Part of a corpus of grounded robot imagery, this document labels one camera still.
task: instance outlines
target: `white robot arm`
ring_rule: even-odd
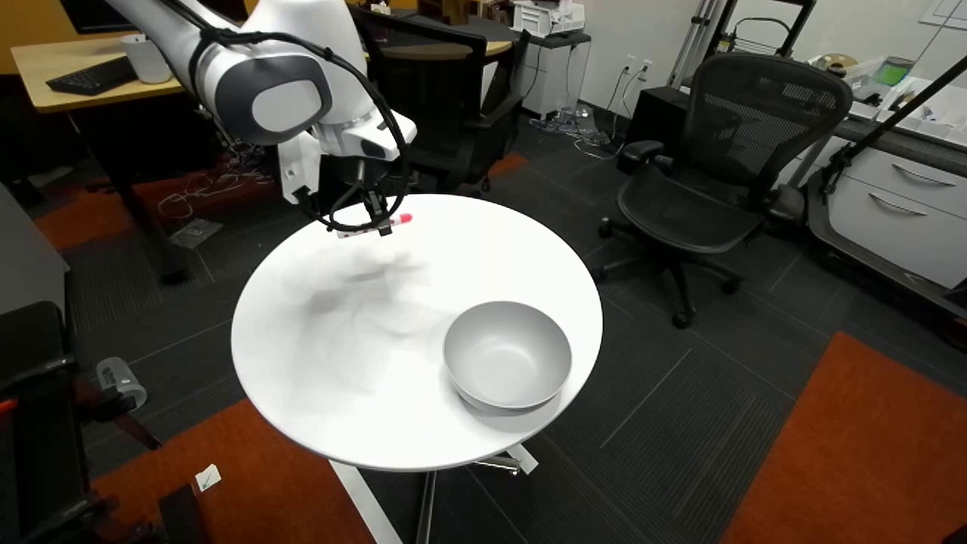
[[[289,203],[320,191],[320,156],[393,163],[418,136],[415,120],[373,100],[345,0],[259,0],[243,23],[196,0],[109,5],[156,41],[179,81],[233,142],[277,146]],[[387,220],[378,186],[363,191],[370,222]]]

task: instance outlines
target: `chair base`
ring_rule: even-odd
[[[680,250],[669,250],[669,247],[662,247],[649,239],[644,239],[630,222],[622,222],[622,220],[614,220],[614,216],[601,216],[601,226],[597,226],[597,239],[609,239],[614,233],[619,235],[627,235],[645,247],[655,247],[657,260],[651,260],[649,272],[669,272],[669,281],[674,281],[674,290],[675,290],[675,307],[669,312],[669,324],[675,329],[685,329],[696,324],[696,313],[698,307],[691,304],[691,294],[688,294],[688,281],[685,281],[685,265],[696,265],[696,269],[705,269],[710,274],[720,274],[720,290],[721,294],[736,294],[743,277],[728,269],[728,265],[720,265],[720,264],[710,264],[710,260],[701,260],[701,258],[691,258],[691,254],[680,254]],[[626,269],[635,269],[635,265],[644,265],[645,258],[622,258],[622,260],[614,260],[614,264],[597,264],[592,265],[592,277],[597,283],[605,283],[609,274],[617,272],[626,272]]]

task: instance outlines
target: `gray carpet floor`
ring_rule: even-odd
[[[595,235],[626,180],[558,136],[523,124],[525,167],[493,185],[496,203],[552,226],[586,264],[627,250]],[[137,413],[161,437],[240,398],[229,321],[251,269],[306,220],[280,203],[223,216],[182,250],[191,281],[164,287],[138,239],[67,254],[81,363],[130,359],[152,398]],[[540,469],[440,475],[436,542],[586,544],[717,542],[743,499],[833,331],[852,331],[924,376],[967,394],[967,355],[940,339],[941,318],[831,254],[807,233],[765,233],[728,264],[745,272],[733,295],[696,274],[698,321],[674,329],[667,287],[626,274],[601,287],[605,344],[592,382],[527,441]],[[112,427],[84,431],[89,470],[142,447]],[[370,475],[399,536],[418,522],[418,475]]]

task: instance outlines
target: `metal bowl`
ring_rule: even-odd
[[[483,301],[449,324],[445,363],[466,398],[533,408],[568,382],[571,344],[561,327],[530,304]]]

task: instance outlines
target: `round white table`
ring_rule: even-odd
[[[540,307],[571,342],[571,374],[538,408],[470,405],[445,374],[446,327],[493,298]],[[574,403],[597,347],[601,298],[581,258],[543,222],[468,197],[407,197],[393,235],[302,226],[246,277],[233,318],[254,408],[302,447],[378,470],[523,444]]]

